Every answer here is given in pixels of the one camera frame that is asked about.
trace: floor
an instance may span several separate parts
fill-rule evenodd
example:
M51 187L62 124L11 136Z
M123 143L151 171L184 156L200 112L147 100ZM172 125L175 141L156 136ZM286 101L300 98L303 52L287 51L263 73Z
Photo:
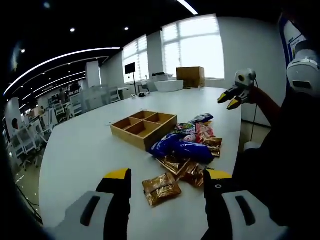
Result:
M240 143L239 143L239 152L243 151L244 144L250 141L252 132L252 124L247 122L241 123L241 134L240 134ZM262 126L254 126L254 132L252 141L258 144L261 144L265 137L270 132L270 129ZM38 165L36 168L34 164L30 164L27 166L27 171L22 169L19 173L17 173L15 177L16 184L21 189L25 197L31 202L32 207L35 211L37 211L40 215L39 208L39 176L41 169L42 159L39 159Z

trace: gold snack packet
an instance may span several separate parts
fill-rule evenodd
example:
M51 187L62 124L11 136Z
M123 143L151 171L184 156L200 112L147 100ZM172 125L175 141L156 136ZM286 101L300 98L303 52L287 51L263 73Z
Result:
M158 157L156 160L175 176L181 174L181 171L184 170L186 164L189 162L189 159L178 159L172 155Z
M220 157L220 147L222 144L222 138L218 138L215 136L206 137L203 139L203 144L208 147L213 156Z
M170 172L154 179L145 180L142 182L142 186L150 206L156 206L181 194L181 189Z
M204 184L204 172L199 167L199 163L189 161L185 168L185 172L179 176L182 181L185 181L192 186L199 188Z

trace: window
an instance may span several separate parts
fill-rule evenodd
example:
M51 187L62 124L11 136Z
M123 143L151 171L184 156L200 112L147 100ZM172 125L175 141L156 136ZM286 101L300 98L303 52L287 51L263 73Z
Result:
M123 48L122 64L124 83L132 83L134 81L132 74L126 74L125 66L135 63L135 81L141 81L149 78L148 52L147 52L147 36L144 35L139 39L131 42Z
M203 67L205 78L224 79L225 64L217 17L206 15L177 21L162 28L164 67Z

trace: ceiling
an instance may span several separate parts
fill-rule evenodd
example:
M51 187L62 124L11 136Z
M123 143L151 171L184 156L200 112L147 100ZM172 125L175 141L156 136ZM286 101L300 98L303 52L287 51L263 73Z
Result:
M281 15L279 7L260 2L252 4L248 1L246 4L246 1L241 1L232 6L230 2L216 3L212 0L186 2L199 15L246 17L273 24ZM88 49L123 48L144 34L154 33L162 26L193 16L176 0L18 0L8 4L7 13L12 17L3 30L7 36L7 64L1 81L2 92L26 71L52 58ZM75 28L75 31L70 32L70 28ZM34 90L64 77L59 85L80 78L82 74L67 76L85 71L88 61L98 58L102 64L120 51L97 50L52 61L22 77L7 91L5 98L19 97L21 105L35 104L35 97L41 90L33 93Z

